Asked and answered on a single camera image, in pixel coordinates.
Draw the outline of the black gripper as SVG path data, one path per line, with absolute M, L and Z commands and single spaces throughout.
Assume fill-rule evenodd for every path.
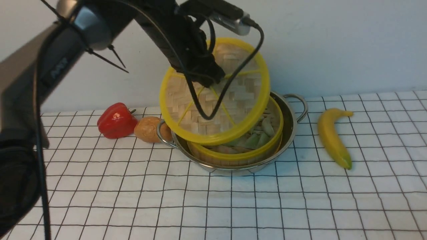
M 175 0 L 139 0 L 145 15 L 135 20 L 178 73 L 186 69 L 190 80 L 208 88 L 225 76 L 207 48 L 206 34 L 192 18 L 177 14 Z

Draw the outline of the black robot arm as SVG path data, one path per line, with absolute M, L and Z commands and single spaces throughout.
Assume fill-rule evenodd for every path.
M 2 237 L 40 198 L 51 237 L 41 105 L 84 53 L 111 47 L 136 20 L 196 99 L 194 82 L 209 87 L 225 77 L 200 26 L 243 13 L 224 0 L 60 0 L 52 11 L 58 17 L 52 26 L 1 62 Z

